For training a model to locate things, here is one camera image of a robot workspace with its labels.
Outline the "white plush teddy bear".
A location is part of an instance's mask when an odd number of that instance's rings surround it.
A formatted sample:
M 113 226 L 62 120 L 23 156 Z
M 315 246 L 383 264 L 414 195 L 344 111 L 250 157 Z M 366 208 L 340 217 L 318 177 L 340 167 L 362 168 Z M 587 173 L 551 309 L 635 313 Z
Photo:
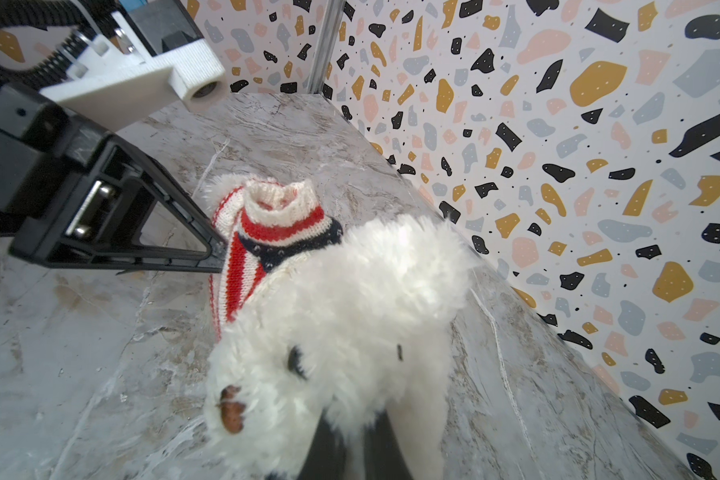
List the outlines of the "white plush teddy bear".
M 365 479 L 363 433 L 387 411 L 413 479 L 444 474 L 451 322 L 476 259 L 448 225 L 400 215 L 280 265 L 209 356 L 211 450 L 236 475 L 297 479 L 322 415 Z

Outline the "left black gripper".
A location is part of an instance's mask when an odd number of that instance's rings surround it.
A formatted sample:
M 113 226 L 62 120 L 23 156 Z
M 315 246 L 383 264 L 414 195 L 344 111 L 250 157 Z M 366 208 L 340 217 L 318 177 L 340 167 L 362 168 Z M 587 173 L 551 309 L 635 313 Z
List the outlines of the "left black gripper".
M 161 205 L 202 245 L 145 245 Z M 21 85 L 0 88 L 0 236 L 49 269 L 220 273 L 227 241 L 155 159 Z

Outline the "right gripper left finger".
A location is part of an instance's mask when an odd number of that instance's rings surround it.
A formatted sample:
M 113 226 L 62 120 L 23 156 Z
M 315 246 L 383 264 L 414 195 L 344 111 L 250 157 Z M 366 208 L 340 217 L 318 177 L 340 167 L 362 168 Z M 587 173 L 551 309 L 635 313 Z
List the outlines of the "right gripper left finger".
M 326 417 L 317 424 L 298 480 L 341 480 L 345 472 L 345 444 Z

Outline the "red white striped knit sweater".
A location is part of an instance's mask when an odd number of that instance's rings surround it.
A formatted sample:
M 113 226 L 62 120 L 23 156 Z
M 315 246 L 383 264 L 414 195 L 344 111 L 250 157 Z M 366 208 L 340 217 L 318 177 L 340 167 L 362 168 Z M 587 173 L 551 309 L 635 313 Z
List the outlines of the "red white striped knit sweater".
M 342 240 L 342 225 L 325 213 L 308 180 L 281 184 L 224 174 L 208 185 L 206 203 L 212 226 L 227 241 L 222 271 L 209 280 L 218 336 L 281 264 Z

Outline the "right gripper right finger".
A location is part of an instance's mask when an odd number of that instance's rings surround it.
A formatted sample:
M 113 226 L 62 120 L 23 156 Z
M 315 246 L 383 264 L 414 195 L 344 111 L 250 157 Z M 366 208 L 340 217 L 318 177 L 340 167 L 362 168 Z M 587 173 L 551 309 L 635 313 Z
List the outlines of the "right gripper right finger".
M 366 480 L 412 480 L 387 411 L 363 433 L 363 465 Z

